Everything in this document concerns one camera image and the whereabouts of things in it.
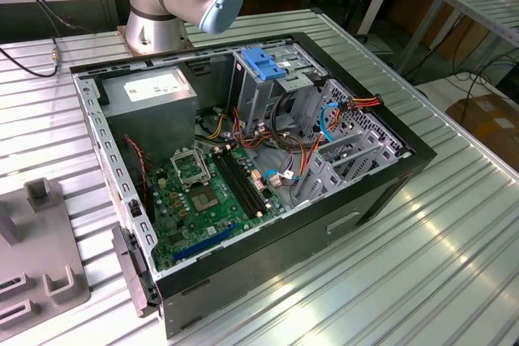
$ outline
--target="motherboard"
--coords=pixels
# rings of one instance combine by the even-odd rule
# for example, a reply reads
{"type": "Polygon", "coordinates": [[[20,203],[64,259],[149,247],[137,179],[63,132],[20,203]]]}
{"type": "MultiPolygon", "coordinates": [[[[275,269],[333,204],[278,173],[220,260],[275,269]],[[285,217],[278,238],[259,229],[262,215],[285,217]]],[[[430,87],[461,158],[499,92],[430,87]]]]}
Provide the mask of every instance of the motherboard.
{"type": "Polygon", "coordinates": [[[157,270],[285,212],[242,147],[178,153],[148,175],[157,270]]]}

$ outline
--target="yellow wire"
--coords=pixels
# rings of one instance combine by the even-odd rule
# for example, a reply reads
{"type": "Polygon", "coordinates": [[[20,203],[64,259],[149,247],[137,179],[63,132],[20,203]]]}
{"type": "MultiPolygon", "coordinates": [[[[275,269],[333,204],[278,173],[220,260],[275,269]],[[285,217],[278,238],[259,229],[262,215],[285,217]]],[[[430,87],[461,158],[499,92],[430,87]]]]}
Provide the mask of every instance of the yellow wire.
{"type": "Polygon", "coordinates": [[[221,115],[220,116],[220,121],[218,122],[217,129],[215,130],[214,133],[212,133],[211,135],[208,136],[208,139],[215,139],[218,135],[220,135],[221,125],[223,124],[223,122],[224,122],[224,117],[223,117],[223,115],[221,115]]]}

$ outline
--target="aluminum table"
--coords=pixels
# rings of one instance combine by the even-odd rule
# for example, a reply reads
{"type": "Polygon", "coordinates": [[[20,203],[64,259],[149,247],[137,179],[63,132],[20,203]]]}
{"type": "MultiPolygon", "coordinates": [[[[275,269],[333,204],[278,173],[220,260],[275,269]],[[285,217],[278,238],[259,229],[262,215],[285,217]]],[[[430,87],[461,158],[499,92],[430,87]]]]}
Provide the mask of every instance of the aluminum table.
{"type": "MultiPolygon", "coordinates": [[[[325,15],[239,18],[220,36],[189,26],[196,47],[303,31],[431,145],[438,156],[380,215],[333,246],[171,340],[205,344],[503,344],[519,337],[517,173],[432,107],[325,15]]],[[[6,341],[166,344],[157,315],[137,318],[111,244],[117,224],[67,67],[129,56],[116,33],[58,41],[53,79],[0,61],[0,190],[58,178],[91,299],[6,341]]],[[[4,45],[52,69],[50,41],[4,45]]]]}
{"type": "Polygon", "coordinates": [[[481,24],[497,35],[497,38],[487,50],[489,55],[499,44],[500,38],[510,42],[512,45],[519,46],[519,0],[435,0],[405,48],[402,60],[398,65],[399,73],[405,70],[405,66],[413,57],[414,51],[420,45],[427,29],[431,26],[438,11],[444,4],[452,6],[454,11],[432,42],[432,48],[444,39],[461,14],[468,16],[474,22],[481,24]]]}

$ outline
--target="expansion slot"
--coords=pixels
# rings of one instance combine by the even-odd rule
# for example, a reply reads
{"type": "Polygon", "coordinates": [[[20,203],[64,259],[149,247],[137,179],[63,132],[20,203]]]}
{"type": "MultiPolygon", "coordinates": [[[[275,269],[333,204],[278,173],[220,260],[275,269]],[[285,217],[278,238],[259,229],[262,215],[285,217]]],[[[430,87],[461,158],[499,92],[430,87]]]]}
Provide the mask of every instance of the expansion slot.
{"type": "Polygon", "coordinates": [[[230,153],[214,156],[214,163],[249,218],[256,218],[267,211],[262,198],[230,153]]]}
{"type": "Polygon", "coordinates": [[[234,229],[236,226],[237,224],[234,224],[213,237],[209,237],[201,242],[194,244],[193,246],[189,246],[186,249],[179,251],[178,253],[174,254],[173,259],[175,261],[178,261],[179,259],[190,257],[194,254],[199,253],[202,250],[206,250],[209,247],[222,242],[224,239],[227,239],[230,236],[231,230],[234,229]]]}

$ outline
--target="blue pcie slot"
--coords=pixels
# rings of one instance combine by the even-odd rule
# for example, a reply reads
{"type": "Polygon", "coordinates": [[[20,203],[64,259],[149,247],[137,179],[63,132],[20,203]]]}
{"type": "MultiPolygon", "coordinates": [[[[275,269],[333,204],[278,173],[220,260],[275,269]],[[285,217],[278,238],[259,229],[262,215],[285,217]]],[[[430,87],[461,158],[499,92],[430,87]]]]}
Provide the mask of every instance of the blue pcie slot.
{"type": "Polygon", "coordinates": [[[193,254],[199,253],[202,250],[205,250],[213,245],[216,245],[219,242],[222,242],[224,239],[230,236],[231,230],[236,228],[236,226],[238,225],[233,224],[232,226],[228,227],[226,230],[218,233],[217,235],[209,237],[201,242],[195,243],[193,246],[189,246],[186,249],[179,251],[178,253],[174,254],[173,259],[175,261],[178,261],[179,259],[191,257],[193,254]]]}

